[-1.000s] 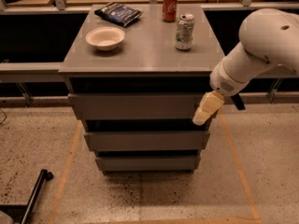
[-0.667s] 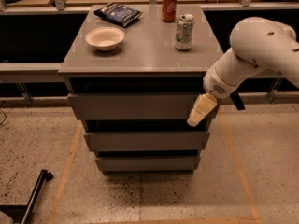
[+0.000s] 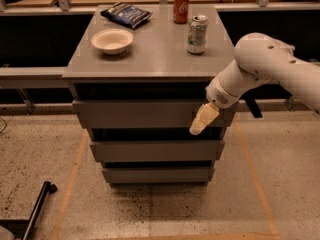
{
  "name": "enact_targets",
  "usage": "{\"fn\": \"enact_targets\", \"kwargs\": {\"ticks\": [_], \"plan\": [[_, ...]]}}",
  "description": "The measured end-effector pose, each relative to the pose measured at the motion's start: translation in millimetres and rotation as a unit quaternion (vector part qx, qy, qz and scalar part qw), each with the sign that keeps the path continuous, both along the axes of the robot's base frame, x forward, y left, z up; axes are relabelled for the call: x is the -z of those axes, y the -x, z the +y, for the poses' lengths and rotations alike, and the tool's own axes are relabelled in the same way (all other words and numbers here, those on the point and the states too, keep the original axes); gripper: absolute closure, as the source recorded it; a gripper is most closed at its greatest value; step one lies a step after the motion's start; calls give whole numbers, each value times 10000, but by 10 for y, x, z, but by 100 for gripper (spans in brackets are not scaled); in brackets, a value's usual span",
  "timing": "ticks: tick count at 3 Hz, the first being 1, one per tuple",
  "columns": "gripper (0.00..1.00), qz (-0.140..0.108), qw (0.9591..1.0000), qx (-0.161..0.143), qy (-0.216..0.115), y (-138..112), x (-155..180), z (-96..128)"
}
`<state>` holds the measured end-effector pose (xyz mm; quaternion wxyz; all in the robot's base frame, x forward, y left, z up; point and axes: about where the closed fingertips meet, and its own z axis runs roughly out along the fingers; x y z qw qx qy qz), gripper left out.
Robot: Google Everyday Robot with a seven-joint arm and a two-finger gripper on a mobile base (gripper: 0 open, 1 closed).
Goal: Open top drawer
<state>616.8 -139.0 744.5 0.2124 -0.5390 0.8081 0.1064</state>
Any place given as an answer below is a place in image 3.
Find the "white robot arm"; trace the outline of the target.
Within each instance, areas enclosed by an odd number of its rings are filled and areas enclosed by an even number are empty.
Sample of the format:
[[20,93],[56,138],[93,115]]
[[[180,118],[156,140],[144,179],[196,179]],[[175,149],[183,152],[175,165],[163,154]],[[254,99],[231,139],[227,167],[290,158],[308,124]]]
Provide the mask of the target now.
[[296,58],[293,48],[262,33],[243,36],[234,48],[234,60],[206,87],[208,102],[202,105],[189,129],[200,134],[247,91],[274,81],[320,112],[320,66]]

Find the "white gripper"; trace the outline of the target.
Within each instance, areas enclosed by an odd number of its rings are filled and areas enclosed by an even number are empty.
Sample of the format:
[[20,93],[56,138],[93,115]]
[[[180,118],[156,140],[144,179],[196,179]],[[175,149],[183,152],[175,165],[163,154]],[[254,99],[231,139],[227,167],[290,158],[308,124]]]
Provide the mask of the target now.
[[220,76],[216,76],[205,88],[206,98],[209,102],[203,104],[189,129],[192,135],[199,135],[209,124],[219,116],[219,108],[226,109],[235,104],[240,94],[231,94],[223,85]]

